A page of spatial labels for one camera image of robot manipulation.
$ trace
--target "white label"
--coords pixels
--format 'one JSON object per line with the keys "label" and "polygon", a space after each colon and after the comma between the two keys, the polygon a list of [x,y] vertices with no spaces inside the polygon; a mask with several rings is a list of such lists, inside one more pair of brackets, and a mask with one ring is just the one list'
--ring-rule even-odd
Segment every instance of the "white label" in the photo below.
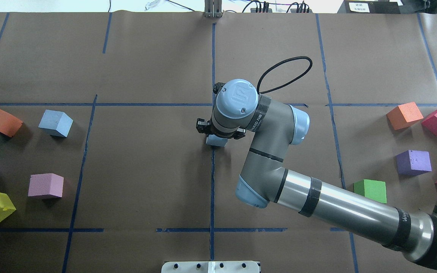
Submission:
{"label": "white label", "polygon": [[367,3],[353,3],[349,2],[350,5],[350,11],[354,12],[370,12],[369,10],[369,4]]}

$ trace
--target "robotic arm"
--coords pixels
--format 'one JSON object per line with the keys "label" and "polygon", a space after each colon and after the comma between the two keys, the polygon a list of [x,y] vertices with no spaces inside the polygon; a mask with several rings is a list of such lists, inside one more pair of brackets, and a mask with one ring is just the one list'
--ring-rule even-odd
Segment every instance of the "robotic arm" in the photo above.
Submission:
{"label": "robotic arm", "polygon": [[210,121],[197,120],[200,133],[238,139],[245,130],[255,132],[236,188],[239,200],[260,209],[272,201],[315,216],[437,270],[437,204],[431,215],[409,214],[285,169],[289,145],[300,144],[308,132],[308,114],[258,94],[246,80],[217,83],[214,93]]}

